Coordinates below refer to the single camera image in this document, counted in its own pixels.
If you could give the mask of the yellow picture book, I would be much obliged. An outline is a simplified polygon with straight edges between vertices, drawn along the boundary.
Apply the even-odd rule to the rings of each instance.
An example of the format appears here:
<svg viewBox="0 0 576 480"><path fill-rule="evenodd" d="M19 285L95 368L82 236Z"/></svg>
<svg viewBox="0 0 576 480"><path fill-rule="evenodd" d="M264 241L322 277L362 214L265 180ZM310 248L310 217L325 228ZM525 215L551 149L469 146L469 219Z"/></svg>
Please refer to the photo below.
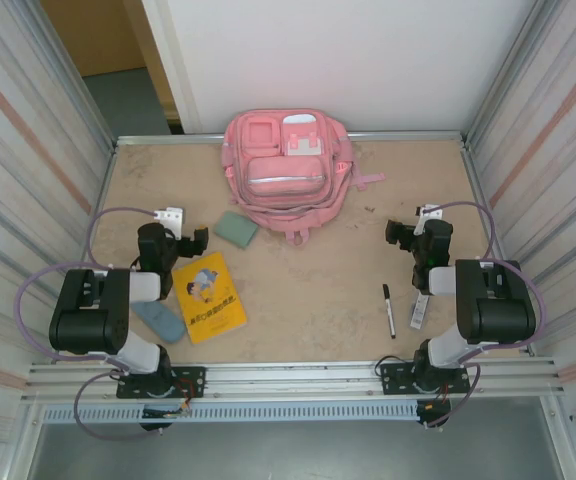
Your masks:
<svg viewBox="0 0 576 480"><path fill-rule="evenodd" d="M172 272L173 287L192 344L247 324L247 316L221 252Z"/></svg>

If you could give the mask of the small barcode label pack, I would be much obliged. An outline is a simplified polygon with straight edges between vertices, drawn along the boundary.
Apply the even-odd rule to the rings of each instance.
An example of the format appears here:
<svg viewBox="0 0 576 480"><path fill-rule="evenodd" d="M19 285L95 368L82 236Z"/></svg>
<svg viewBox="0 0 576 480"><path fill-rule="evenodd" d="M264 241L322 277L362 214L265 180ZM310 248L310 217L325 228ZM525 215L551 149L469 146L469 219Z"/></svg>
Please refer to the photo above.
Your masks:
<svg viewBox="0 0 576 480"><path fill-rule="evenodd" d="M421 330L424 324L426 309L429 297L422 293L417 295L416 301L412 306L410 327L416 330Z"/></svg>

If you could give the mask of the black marker pen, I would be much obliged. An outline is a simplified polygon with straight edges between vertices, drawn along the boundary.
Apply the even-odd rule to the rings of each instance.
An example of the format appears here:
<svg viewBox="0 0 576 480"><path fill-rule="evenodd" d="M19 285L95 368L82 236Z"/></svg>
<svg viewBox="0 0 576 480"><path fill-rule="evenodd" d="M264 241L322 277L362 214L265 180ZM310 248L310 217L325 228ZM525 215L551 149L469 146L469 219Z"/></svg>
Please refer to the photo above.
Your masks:
<svg viewBox="0 0 576 480"><path fill-rule="evenodd" d="M396 338L396 322L395 322L394 312L393 312L393 307L392 307L392 302L391 302L390 289L389 289L389 286L385 283L382 284L382 289L383 289L383 295L384 295L384 300L385 300L385 305L386 305L386 313L387 313L387 318L388 318L390 338L395 339Z"/></svg>

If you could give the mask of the blue-grey oval case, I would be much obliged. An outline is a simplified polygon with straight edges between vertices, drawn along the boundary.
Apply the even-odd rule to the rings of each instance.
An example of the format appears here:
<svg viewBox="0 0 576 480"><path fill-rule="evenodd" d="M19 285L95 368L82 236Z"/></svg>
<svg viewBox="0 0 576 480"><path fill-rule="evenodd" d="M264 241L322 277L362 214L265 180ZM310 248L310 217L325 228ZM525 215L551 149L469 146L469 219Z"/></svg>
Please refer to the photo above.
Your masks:
<svg viewBox="0 0 576 480"><path fill-rule="evenodd" d="M159 301L134 302L131 309L165 343L176 343L187 332L184 321Z"/></svg>

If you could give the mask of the pink student backpack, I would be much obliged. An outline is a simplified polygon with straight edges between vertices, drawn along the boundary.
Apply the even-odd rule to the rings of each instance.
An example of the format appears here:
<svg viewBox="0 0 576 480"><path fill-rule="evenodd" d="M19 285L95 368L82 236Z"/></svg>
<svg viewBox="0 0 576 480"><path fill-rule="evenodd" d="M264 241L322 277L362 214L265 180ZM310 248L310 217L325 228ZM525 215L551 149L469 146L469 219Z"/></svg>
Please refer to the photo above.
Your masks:
<svg viewBox="0 0 576 480"><path fill-rule="evenodd" d="M363 175L344 125L315 109L237 115L224 134L221 163L233 202L293 246L339 214L350 187L385 179Z"/></svg>

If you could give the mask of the brown wooden door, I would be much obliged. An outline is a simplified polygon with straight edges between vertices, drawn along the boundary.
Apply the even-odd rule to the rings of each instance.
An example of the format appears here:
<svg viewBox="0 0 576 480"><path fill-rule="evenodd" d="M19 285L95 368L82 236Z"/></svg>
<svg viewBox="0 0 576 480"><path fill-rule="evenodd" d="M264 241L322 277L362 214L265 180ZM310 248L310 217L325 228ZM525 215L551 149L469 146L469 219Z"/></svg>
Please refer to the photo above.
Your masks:
<svg viewBox="0 0 576 480"><path fill-rule="evenodd" d="M39 0L83 77L144 68L168 124L181 120L143 0Z"/></svg>

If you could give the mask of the aluminium table edge rail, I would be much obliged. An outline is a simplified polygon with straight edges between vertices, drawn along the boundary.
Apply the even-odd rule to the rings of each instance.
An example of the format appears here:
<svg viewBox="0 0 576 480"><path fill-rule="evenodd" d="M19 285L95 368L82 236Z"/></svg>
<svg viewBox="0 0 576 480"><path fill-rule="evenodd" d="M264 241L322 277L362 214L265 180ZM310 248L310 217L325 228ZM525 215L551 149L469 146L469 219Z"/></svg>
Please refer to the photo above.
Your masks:
<svg viewBox="0 0 576 480"><path fill-rule="evenodd" d="M462 134L459 131L450 130L349 132L348 137L353 142L462 141ZM221 144L223 139L223 134L119 136L117 144L119 146Z"/></svg>

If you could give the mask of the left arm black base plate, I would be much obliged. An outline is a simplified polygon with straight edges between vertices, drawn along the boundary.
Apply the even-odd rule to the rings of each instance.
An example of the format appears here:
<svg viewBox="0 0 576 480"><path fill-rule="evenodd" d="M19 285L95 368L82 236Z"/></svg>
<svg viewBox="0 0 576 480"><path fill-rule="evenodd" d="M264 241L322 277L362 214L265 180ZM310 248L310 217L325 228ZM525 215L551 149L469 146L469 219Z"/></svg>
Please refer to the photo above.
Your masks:
<svg viewBox="0 0 576 480"><path fill-rule="evenodd" d="M206 383L206 368L172 367L168 373L130 374L120 380L116 397L119 399L194 399L202 398Z"/></svg>

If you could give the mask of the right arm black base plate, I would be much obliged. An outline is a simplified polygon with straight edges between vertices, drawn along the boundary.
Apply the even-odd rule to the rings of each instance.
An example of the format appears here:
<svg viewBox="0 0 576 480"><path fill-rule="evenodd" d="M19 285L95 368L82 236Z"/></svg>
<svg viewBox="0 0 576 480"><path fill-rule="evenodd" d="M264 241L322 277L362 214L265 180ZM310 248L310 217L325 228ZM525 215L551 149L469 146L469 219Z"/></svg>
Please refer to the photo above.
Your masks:
<svg viewBox="0 0 576 480"><path fill-rule="evenodd" d="M443 369L412 363L387 363L379 366L384 395L465 394L471 384L464 368Z"/></svg>

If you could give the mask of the aluminium mounting rail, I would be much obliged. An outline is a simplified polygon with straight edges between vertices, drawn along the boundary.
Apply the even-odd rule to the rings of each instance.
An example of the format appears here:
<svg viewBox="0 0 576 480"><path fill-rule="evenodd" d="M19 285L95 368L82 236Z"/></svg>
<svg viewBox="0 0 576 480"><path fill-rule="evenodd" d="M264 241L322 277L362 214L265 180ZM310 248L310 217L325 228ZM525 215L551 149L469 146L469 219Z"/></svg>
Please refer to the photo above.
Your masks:
<svg viewBox="0 0 576 480"><path fill-rule="evenodd" d="M561 396L554 361L540 357L485 357L475 398ZM35 365L21 400L65 404L84 381L106 372L93 363ZM209 363L193 388L204 402L363 400L383 396L371 361L297 363Z"/></svg>

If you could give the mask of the aluminium frame post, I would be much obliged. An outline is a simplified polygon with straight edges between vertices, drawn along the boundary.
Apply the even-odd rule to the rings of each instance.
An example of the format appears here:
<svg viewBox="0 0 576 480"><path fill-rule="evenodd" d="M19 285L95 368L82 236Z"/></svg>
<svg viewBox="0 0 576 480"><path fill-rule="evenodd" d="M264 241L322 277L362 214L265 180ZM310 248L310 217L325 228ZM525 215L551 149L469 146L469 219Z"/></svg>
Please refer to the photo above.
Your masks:
<svg viewBox="0 0 576 480"><path fill-rule="evenodd" d="M534 0L474 119L469 128L462 133L462 145L467 151L476 148L523 65L536 48L542 31L562 3L563 0Z"/></svg>
<svg viewBox="0 0 576 480"><path fill-rule="evenodd" d="M39 0L4 2L11 8L13 18L29 29L30 37L48 61L48 71L56 75L97 144L107 153L113 153L116 138Z"/></svg>

